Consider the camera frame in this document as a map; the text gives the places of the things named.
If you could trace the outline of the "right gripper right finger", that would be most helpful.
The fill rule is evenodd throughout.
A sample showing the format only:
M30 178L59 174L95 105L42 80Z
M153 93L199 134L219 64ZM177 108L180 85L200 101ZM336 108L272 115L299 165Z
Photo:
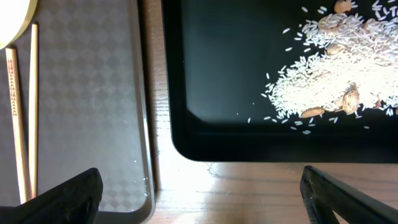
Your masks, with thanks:
M311 224L338 223L339 215L348 223L397 224L397 210L350 185L305 166L300 193Z

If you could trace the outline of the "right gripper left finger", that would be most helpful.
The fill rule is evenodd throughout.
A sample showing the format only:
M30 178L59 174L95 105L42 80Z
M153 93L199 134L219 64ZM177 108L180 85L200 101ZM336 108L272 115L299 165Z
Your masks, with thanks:
M16 207L1 207L1 224L93 223L103 193L97 168L90 168Z

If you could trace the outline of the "wooden chopstick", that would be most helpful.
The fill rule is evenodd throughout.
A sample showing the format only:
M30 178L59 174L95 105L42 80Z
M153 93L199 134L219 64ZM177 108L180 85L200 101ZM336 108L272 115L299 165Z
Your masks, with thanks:
M21 95L19 88L19 72L17 67L16 49L6 48L6 65L9 80L12 127L16 155L17 181L21 204L29 199L27 169L24 149L24 130L22 124Z
M32 24L29 70L29 178L31 198L37 196L38 34L38 25Z

